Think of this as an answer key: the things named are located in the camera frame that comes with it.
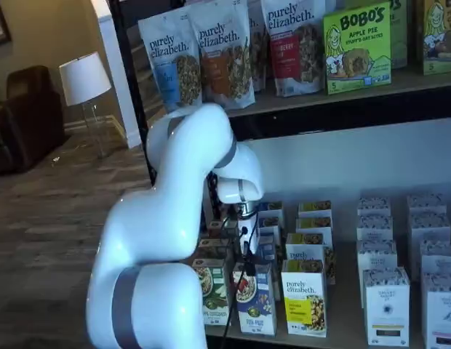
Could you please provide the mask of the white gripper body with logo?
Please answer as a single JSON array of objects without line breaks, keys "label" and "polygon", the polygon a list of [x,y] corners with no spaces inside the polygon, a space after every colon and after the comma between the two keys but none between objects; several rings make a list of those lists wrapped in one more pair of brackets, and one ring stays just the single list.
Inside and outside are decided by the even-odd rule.
[{"label": "white gripper body with logo", "polygon": [[238,229],[241,254],[246,255],[248,252],[256,254],[260,237],[258,231],[258,214],[255,213],[246,219],[239,219]]}]

